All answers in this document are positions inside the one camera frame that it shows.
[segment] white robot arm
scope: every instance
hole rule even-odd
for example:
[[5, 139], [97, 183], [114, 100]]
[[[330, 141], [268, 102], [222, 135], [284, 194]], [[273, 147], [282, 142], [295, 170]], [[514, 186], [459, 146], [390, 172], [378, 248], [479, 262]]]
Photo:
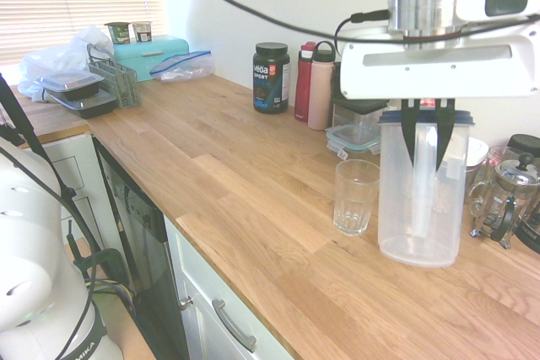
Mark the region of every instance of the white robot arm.
[[[341, 85], [348, 99], [536, 93], [540, 73], [536, 27], [519, 25], [462, 38], [455, 35], [466, 34], [471, 23], [527, 19], [540, 10], [540, 0], [388, 0], [388, 9], [391, 17], [387, 26], [349, 31], [348, 36], [417, 42], [405, 46], [347, 44]], [[444, 40], [448, 35], [454, 37]]]
[[[0, 147], [59, 193], [51, 166], [0, 137]], [[62, 243], [60, 204], [0, 155], [0, 356], [54, 360], [88, 297]], [[90, 306], [62, 359], [122, 360], [99, 312]]]

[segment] teal bread box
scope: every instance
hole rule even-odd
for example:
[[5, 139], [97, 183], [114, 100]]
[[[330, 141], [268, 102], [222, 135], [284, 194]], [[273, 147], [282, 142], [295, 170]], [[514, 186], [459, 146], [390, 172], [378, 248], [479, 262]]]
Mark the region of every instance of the teal bread box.
[[131, 38], [131, 44], [115, 44], [114, 48], [116, 61], [135, 69], [139, 82], [150, 80], [150, 70], [164, 59], [189, 53], [187, 42], [172, 35], [155, 35], [149, 42]]

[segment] yogurt cup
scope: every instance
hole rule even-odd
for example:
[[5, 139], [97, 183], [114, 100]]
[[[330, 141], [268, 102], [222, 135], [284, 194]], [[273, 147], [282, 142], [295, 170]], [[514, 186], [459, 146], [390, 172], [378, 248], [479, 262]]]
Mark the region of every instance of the yogurt cup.
[[106, 23], [113, 44], [129, 44], [129, 23]]
[[132, 23], [132, 26], [137, 42], [148, 42], [152, 40], [152, 25], [150, 21], [136, 21]]

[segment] black food container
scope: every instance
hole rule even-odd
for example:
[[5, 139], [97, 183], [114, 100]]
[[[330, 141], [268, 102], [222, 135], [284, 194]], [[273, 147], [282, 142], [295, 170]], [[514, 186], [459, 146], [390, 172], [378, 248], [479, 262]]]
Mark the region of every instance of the black food container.
[[87, 99], [100, 90], [103, 78], [77, 68], [49, 73], [35, 82], [55, 99], [74, 101]]
[[52, 96], [58, 103], [67, 107], [81, 118], [92, 118], [110, 113], [116, 108], [116, 96], [101, 90], [87, 99], [66, 101]]

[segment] pink water bottle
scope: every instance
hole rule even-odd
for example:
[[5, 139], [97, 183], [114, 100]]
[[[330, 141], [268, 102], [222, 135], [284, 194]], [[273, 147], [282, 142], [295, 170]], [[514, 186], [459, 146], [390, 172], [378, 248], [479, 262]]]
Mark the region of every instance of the pink water bottle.
[[[330, 50], [319, 49], [322, 44], [328, 44]], [[310, 110], [307, 118], [307, 126], [312, 130], [323, 131], [329, 127], [334, 61], [334, 45], [330, 41], [318, 43], [311, 63]]]
[[306, 42], [298, 53], [298, 79], [296, 81], [296, 99], [294, 100], [294, 118], [307, 122], [310, 109], [311, 62], [316, 43]]

